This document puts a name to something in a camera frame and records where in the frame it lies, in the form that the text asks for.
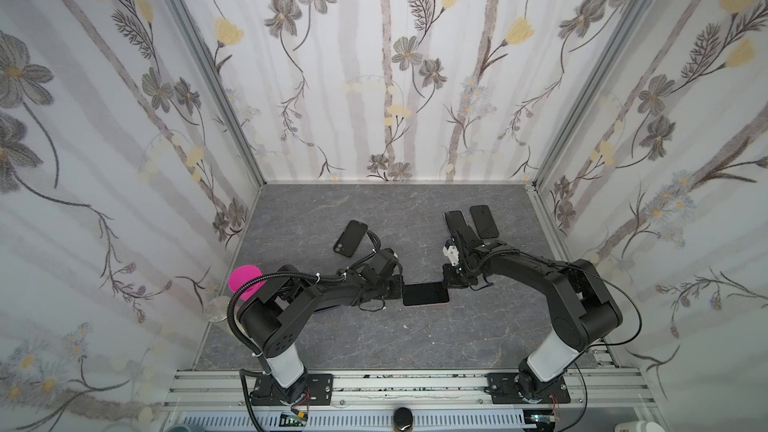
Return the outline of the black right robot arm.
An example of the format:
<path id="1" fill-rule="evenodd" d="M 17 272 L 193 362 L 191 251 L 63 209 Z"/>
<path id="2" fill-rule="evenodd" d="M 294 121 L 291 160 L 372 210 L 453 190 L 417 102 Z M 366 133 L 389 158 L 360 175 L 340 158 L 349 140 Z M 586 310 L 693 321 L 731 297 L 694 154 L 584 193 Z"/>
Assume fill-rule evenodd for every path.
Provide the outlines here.
<path id="1" fill-rule="evenodd" d="M 448 288 L 471 288 L 480 279 L 489 284 L 498 275 L 545 297 L 551 331 L 520 363 L 513 379 L 514 394 L 523 402 L 538 403 L 553 395 L 567 368 L 623 322 L 606 282 L 586 260 L 554 261 L 498 241 L 464 245 L 457 238 L 447 240 L 442 252 L 448 260 Z"/>

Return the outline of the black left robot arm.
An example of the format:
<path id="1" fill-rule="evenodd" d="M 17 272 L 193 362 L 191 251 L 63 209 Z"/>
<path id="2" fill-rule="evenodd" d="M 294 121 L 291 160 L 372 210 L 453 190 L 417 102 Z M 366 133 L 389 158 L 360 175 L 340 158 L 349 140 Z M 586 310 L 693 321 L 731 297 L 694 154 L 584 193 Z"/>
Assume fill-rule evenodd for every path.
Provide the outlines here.
<path id="1" fill-rule="evenodd" d="M 390 248 L 380 249 L 334 275 L 304 273 L 285 265 L 239 286 L 228 303 L 227 323 L 285 398 L 293 400 L 306 386 L 307 370 L 295 342 L 310 318 L 333 307 L 384 303 L 390 280 L 402 271 Z"/>

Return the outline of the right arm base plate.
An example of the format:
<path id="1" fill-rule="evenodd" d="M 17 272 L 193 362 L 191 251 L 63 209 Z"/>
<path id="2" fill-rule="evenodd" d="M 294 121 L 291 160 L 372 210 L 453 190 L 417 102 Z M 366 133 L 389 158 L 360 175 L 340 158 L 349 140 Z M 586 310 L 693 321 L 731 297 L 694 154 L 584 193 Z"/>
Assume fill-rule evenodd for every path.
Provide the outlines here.
<path id="1" fill-rule="evenodd" d="M 485 391 L 491 396 L 495 405 L 555 405 L 571 402 L 568 388 L 562 377 L 542 382 L 532 373 L 522 372 L 489 373 L 486 378 Z"/>

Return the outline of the aluminium mounting rail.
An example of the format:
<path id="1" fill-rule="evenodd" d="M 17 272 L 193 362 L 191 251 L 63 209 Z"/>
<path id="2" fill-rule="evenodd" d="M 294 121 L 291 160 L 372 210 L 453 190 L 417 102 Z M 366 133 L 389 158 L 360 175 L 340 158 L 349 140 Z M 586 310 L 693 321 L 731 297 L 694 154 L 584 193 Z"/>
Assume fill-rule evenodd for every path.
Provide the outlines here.
<path id="1" fill-rule="evenodd" d="M 555 404 L 557 412 L 588 408 L 648 410 L 656 401 L 637 369 L 576 369 L 562 377 L 571 402 Z M 312 410 L 364 409 L 478 409 L 513 405 L 544 408 L 549 405 L 495 405 L 485 391 L 489 373 L 513 370 L 335 370 L 315 374 L 334 376 L 331 403 Z M 242 411 L 246 401 L 236 371 L 177 372 L 162 402 L 163 411 Z"/>

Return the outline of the black round knob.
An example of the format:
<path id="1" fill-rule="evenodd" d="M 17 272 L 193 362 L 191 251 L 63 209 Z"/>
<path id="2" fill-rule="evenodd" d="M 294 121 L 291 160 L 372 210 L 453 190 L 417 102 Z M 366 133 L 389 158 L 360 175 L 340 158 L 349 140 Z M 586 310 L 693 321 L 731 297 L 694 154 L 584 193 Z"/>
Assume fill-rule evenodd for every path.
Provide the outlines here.
<path id="1" fill-rule="evenodd" d="M 392 428 L 395 432 L 412 432 L 414 415 L 410 408 L 399 407 L 392 415 Z"/>

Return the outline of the black phone case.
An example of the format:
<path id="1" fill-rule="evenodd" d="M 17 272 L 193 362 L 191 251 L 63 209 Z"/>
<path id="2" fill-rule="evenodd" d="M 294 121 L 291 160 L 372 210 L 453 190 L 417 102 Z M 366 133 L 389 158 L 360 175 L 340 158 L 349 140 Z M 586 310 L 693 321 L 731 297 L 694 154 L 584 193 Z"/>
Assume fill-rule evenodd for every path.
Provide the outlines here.
<path id="1" fill-rule="evenodd" d="M 367 235 L 367 232 L 367 224 L 357 220 L 350 220 L 334 243 L 333 252 L 351 258 L 355 254 L 363 238 Z"/>
<path id="2" fill-rule="evenodd" d="M 496 239 L 499 237 L 497 224 L 488 205 L 471 206 L 470 215 L 477 235 L 481 239 Z"/>

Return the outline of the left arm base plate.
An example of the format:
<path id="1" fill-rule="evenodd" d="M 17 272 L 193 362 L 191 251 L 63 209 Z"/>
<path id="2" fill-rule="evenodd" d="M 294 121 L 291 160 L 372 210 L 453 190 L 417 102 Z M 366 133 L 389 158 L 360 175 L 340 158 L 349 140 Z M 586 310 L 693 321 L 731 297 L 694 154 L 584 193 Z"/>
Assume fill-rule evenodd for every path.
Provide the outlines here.
<path id="1" fill-rule="evenodd" d="M 271 375 L 260 374 L 248 389 L 248 397 L 253 406 L 328 406 L 333 382 L 332 374 L 305 374 L 291 387 L 283 388 Z"/>

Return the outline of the magenta plastic goblet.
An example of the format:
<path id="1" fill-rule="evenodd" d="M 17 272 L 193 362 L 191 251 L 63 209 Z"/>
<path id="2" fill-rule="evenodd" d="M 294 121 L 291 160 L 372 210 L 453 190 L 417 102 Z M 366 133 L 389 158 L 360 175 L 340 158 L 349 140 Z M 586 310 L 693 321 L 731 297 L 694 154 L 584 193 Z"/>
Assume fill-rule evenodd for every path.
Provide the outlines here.
<path id="1" fill-rule="evenodd" d="M 235 269 L 228 279 L 228 286 L 231 292 L 237 292 L 247 282 L 259 278 L 263 275 L 262 271 L 254 265 L 244 265 Z M 239 297 L 242 301 L 247 301 L 252 295 L 254 295 L 262 286 L 263 282 L 259 282 L 252 285 Z"/>

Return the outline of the light blue phone case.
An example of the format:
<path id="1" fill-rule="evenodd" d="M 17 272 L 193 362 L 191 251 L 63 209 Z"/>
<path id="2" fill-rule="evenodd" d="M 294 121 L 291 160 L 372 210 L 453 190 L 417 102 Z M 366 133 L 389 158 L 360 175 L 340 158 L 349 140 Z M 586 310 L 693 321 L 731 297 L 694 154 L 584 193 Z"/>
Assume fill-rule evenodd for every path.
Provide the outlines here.
<path id="1" fill-rule="evenodd" d="M 458 248 L 467 245 L 474 237 L 474 231 L 467 225 L 461 211 L 454 210 L 445 212 L 444 219 L 450 238 Z"/>

